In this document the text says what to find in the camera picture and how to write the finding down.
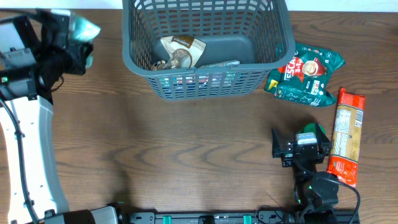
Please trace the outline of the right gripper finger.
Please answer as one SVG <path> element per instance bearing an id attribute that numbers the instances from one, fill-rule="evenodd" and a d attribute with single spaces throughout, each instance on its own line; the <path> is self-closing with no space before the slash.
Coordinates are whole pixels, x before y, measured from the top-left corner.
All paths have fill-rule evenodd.
<path id="1" fill-rule="evenodd" d="M 283 158 L 289 152 L 289 144 L 285 139 L 279 138 L 276 129 L 272 128 L 272 156 L 273 158 Z"/>
<path id="2" fill-rule="evenodd" d="M 326 134 L 322 131 L 322 129 L 320 128 L 320 125 L 318 123 L 315 123 L 315 131 L 316 131 L 316 137 L 317 137 L 319 151 L 324 156 L 329 156 L 330 150 L 331 150 L 330 140 L 328 139 Z"/>

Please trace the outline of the small teal wipes packet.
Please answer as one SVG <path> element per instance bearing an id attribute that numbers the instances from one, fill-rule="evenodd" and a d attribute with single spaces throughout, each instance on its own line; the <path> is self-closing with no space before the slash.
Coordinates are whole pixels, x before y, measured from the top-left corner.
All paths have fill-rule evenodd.
<path id="1" fill-rule="evenodd" d="M 85 68 L 90 68 L 93 63 L 93 41 L 100 33 L 101 28 L 74 12 L 70 16 L 68 39 L 78 44 L 84 44 L 83 58 L 85 59 Z"/>

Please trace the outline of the green Nescafe coffee bag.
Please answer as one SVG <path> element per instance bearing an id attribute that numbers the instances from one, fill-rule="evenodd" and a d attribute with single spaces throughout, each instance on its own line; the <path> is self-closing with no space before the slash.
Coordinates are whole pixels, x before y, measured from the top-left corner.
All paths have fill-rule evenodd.
<path id="1" fill-rule="evenodd" d="M 292 59 L 271 70 L 264 90 L 285 101 L 319 108 L 331 106 L 336 98 L 326 87 L 332 74 L 344 64 L 338 52 L 297 43 Z"/>

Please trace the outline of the blue Kleenex tissue multipack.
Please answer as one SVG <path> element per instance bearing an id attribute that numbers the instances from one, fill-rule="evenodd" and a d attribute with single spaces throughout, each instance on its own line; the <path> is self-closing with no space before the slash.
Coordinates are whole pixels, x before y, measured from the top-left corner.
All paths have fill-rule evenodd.
<path id="1" fill-rule="evenodd" d="M 208 64 L 208 65 L 203 65 L 201 68 L 213 68 L 213 67 L 228 67 L 232 65 L 239 65 L 240 61 L 239 60 L 230 60 L 230 61 L 225 61 L 225 62 L 220 62 L 220 63 L 213 63 L 213 64 Z M 221 73 L 216 73 L 215 75 L 212 76 L 211 79 L 211 87 L 216 88 L 219 87 L 220 84 L 222 83 L 223 86 L 231 86 L 232 82 L 234 80 L 235 74 L 227 74 L 226 78 L 221 81 L 222 79 L 222 74 Z M 195 76 L 187 76 L 185 80 L 181 76 L 176 76 L 172 78 L 160 78 L 160 84 L 163 89 L 170 88 L 170 80 L 173 81 L 173 86 L 176 90 L 181 90 L 183 87 L 182 85 L 186 83 L 188 85 L 188 88 L 193 88 L 195 84 Z M 208 86 L 209 83 L 209 76 L 208 75 L 202 75 L 199 76 L 198 78 L 198 87 L 199 89 L 204 89 Z"/>

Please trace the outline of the beige brown snack pouch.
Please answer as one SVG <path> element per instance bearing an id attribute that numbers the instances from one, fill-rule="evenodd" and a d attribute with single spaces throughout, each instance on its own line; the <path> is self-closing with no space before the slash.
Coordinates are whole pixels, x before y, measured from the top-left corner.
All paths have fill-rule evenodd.
<path id="1" fill-rule="evenodd" d="M 189 35 L 162 37 L 153 48 L 157 60 L 151 70 L 192 68 L 204 53 L 206 44 Z"/>

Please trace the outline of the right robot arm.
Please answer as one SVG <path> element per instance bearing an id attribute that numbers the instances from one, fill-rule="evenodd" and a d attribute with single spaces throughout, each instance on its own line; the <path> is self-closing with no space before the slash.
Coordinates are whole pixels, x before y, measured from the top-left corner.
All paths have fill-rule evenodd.
<path id="1" fill-rule="evenodd" d="M 333 206 L 338 203 L 337 179 L 325 171 L 317 171 L 330 155 L 331 141 L 318 123 L 306 133 L 297 133 L 293 141 L 283 141 L 272 128 L 272 156 L 279 158 L 283 167 L 290 167 L 294 176 L 294 199 L 298 210 L 297 223 L 336 222 Z"/>

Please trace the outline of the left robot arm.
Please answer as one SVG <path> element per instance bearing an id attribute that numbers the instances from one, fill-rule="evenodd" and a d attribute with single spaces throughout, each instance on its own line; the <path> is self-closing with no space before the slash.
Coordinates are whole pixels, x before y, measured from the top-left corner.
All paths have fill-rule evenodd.
<path id="1" fill-rule="evenodd" d="M 9 223 L 128 223 L 119 203 L 70 210 L 53 147 L 52 95 L 83 75 L 100 28 L 67 9 L 12 10 L 1 19 L 1 126 L 9 165 Z"/>

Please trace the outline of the green lidded jar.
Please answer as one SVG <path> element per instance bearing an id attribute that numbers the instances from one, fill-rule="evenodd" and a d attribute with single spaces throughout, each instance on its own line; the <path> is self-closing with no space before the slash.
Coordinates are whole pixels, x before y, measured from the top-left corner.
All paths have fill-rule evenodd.
<path id="1" fill-rule="evenodd" d="M 325 129 L 322 125 L 318 125 L 322 133 L 325 135 Z M 315 123 L 309 123 L 304 128 L 301 129 L 300 133 L 313 133 L 314 138 L 317 137 L 317 129 L 315 127 Z"/>

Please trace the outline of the orange spaghetti pasta packet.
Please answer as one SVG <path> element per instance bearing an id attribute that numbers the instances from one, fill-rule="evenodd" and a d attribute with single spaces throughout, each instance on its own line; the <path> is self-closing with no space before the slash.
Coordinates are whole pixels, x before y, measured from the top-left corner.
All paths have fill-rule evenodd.
<path id="1" fill-rule="evenodd" d="M 352 187 L 357 185 L 361 130 L 366 97 L 341 88 L 327 172 Z"/>

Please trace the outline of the grey plastic lattice basket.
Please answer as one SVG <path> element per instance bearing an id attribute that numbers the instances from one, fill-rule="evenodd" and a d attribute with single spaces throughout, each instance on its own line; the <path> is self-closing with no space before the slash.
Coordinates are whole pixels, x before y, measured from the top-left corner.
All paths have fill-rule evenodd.
<path id="1" fill-rule="evenodd" d="M 189 35 L 206 48 L 192 68 L 150 68 L 155 43 L 162 37 Z M 146 79 L 157 96 L 165 100 L 245 95 L 254 91 L 271 70 L 294 56 L 295 40 L 284 0 L 123 0 L 123 60 L 134 74 Z M 239 60 L 239 65 L 201 68 L 203 65 Z M 231 86 L 211 87 L 212 76 L 235 74 Z M 184 83 L 176 90 L 163 89 L 160 78 L 195 76 L 193 88 Z M 208 86 L 199 89 L 198 78 L 209 76 Z"/>

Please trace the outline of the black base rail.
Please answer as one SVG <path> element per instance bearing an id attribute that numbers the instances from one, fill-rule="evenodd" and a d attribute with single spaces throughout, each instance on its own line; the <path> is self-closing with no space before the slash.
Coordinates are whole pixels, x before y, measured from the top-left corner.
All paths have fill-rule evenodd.
<path id="1" fill-rule="evenodd" d="M 154 213 L 137 212 L 129 215 L 132 224 L 280 224 L 280 223 L 359 223 L 359 216 L 351 211 L 300 213 L 283 210 L 260 210 L 236 213 Z"/>

